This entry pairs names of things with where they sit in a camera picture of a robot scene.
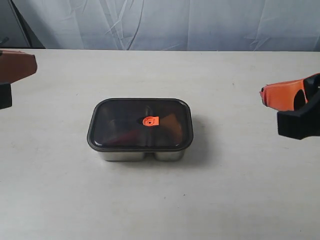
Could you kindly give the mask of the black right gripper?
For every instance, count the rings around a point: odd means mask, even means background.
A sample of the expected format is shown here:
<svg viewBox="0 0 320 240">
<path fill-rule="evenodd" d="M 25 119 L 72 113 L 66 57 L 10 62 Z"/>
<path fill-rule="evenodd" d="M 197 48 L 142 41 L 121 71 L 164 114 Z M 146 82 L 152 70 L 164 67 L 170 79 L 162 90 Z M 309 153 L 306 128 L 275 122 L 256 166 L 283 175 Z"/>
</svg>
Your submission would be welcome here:
<svg viewBox="0 0 320 240">
<path fill-rule="evenodd" d="M 302 140 L 320 135 L 320 75 L 261 88 L 262 103 L 277 112 L 280 136 Z"/>
</svg>

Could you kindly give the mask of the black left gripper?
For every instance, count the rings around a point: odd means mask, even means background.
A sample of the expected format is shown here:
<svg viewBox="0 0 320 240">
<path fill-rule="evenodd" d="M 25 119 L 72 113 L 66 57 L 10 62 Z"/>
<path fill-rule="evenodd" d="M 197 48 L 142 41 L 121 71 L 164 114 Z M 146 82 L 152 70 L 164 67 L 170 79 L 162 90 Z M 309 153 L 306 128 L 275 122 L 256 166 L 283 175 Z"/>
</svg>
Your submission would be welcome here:
<svg viewBox="0 0 320 240">
<path fill-rule="evenodd" d="M 0 109 L 12 106 L 11 84 L 37 72 L 36 56 L 22 51 L 0 50 Z"/>
</svg>

